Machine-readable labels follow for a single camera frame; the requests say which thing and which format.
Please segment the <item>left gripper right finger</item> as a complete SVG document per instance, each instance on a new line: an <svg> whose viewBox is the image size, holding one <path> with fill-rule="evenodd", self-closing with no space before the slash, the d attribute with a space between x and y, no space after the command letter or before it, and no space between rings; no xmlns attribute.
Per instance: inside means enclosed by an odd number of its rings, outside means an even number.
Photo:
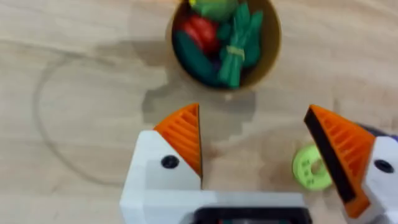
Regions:
<svg viewBox="0 0 398 224"><path fill-rule="evenodd" d="M310 105L304 122L348 223L397 224L397 136Z"/></svg>

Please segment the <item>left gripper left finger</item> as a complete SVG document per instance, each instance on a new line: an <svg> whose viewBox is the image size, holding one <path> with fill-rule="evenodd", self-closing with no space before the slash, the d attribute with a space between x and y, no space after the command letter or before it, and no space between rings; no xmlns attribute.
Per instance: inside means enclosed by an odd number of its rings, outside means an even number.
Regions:
<svg viewBox="0 0 398 224"><path fill-rule="evenodd" d="M184 199L201 190L199 105L192 103L139 133L120 199L125 223L189 223Z"/></svg>

